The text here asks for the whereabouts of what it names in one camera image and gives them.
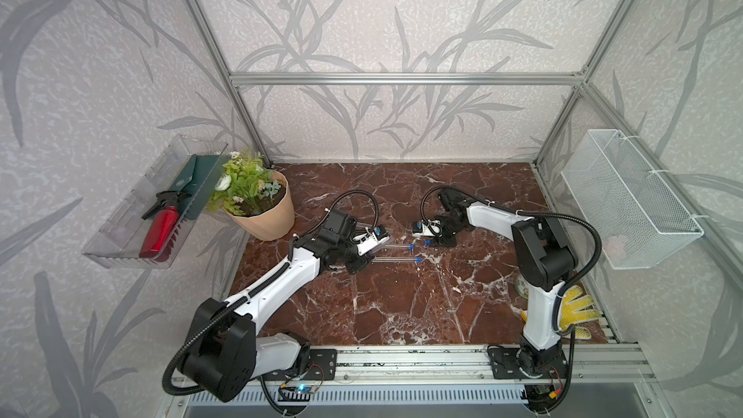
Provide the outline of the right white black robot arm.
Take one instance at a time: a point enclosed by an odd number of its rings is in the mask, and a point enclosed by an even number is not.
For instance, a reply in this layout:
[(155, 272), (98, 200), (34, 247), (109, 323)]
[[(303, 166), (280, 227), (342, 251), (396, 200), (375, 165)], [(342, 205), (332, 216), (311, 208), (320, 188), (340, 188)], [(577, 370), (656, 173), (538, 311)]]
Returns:
[(567, 290), (568, 279), (578, 264), (560, 223), (580, 224), (587, 230), (593, 230), (592, 226), (571, 215), (510, 209), (452, 186), (437, 186), (431, 192), (437, 194), (446, 213), (433, 220), (424, 217), (421, 226), (438, 245), (453, 247), (458, 232), (474, 228), (513, 242), (528, 290), (519, 361), (525, 368), (541, 368), (555, 360), (561, 343), (557, 299)]

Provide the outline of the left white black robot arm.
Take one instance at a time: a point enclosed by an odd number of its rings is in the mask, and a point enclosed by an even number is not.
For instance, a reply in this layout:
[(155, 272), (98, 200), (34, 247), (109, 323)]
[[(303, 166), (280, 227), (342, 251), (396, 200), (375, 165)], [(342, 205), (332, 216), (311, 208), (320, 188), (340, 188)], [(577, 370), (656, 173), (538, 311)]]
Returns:
[(257, 377), (303, 368), (307, 341), (286, 333), (263, 337), (262, 327), (326, 266), (340, 261), (348, 273), (356, 273), (388, 240), (381, 224), (360, 231), (355, 217), (330, 211), (317, 230), (292, 238), (286, 257), (251, 286), (224, 301), (209, 298), (199, 305), (183, 346), (166, 365), (164, 392), (206, 391), (227, 403)]

